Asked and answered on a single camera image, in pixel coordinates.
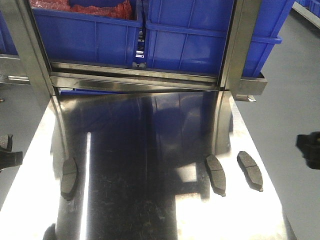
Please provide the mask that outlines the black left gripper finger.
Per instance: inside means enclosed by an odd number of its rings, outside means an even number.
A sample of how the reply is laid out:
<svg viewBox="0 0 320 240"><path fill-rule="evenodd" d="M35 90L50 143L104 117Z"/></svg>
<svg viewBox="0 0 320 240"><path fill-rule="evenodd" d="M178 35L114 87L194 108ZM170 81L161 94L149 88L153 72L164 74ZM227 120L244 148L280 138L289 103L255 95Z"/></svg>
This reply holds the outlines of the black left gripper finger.
<svg viewBox="0 0 320 240"><path fill-rule="evenodd" d="M11 167L17 167L22 164L23 164L22 151L12 152L2 147L0 148L0 171L7 168L11 168Z"/></svg>

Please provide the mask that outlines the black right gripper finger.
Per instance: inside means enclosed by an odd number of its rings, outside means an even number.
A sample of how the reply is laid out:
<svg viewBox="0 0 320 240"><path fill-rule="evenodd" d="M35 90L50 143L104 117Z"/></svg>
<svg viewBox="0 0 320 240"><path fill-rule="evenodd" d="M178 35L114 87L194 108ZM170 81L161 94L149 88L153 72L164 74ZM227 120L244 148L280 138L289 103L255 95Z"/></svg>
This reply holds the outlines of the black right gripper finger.
<svg viewBox="0 0 320 240"><path fill-rule="evenodd" d="M306 165L314 170L320 169L320 132L298 134L296 147L301 151Z"/></svg>

